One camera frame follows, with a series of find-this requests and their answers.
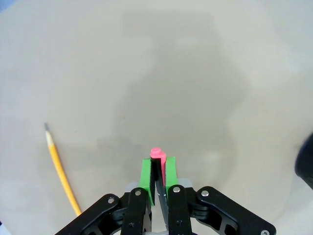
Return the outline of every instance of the green gripper pad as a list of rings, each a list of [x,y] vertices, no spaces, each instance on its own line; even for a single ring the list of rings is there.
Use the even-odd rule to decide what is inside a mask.
[[[178,178],[176,175],[176,161],[175,161],[175,157],[167,157],[166,164],[165,164],[166,193],[168,189],[173,185],[178,185]]]
[[[151,165],[150,158],[142,160],[139,187],[145,189],[148,192],[151,205],[154,206],[156,183],[153,178],[152,165]]]

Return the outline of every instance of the screw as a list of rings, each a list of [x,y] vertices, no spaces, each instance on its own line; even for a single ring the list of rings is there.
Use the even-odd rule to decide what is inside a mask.
[[[269,235],[269,231],[263,230],[263,231],[261,232],[261,235]]]
[[[203,197],[207,197],[207,196],[209,195],[209,192],[206,191],[206,190],[203,190],[203,191],[201,192],[201,195],[202,195]]]
[[[180,192],[180,188],[179,187],[174,187],[173,188],[173,192]]]
[[[111,203],[113,203],[113,202],[114,202],[114,198],[111,197],[111,198],[108,199],[108,203],[111,204]]]

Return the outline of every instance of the black bracket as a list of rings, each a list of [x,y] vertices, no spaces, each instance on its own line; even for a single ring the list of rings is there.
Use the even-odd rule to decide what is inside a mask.
[[[151,205],[143,188],[121,198],[106,194],[56,235],[142,235],[151,231]]]
[[[275,235],[273,225],[229,199],[213,187],[193,188],[181,185],[168,190],[169,235],[191,235],[190,217],[220,235]]]

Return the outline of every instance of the bolt head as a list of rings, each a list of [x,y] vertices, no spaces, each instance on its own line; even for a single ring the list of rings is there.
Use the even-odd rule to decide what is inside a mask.
[[[179,187],[174,187],[173,188],[173,192],[180,192],[180,188]]]
[[[263,231],[261,232],[261,235],[269,235],[269,231],[263,230]]]
[[[113,202],[114,202],[114,198],[111,197],[111,198],[108,199],[108,203],[111,204],[111,203],[113,203]]]
[[[206,190],[203,190],[203,191],[201,192],[201,195],[202,195],[202,197],[207,197],[207,196],[209,195],[209,192],[206,191]]]

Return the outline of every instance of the pink object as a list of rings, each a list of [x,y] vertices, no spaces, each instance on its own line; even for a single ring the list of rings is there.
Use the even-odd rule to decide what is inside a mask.
[[[161,171],[163,178],[163,185],[165,186],[165,163],[166,163],[166,153],[163,153],[160,148],[151,149],[150,157],[154,159],[161,159]]]

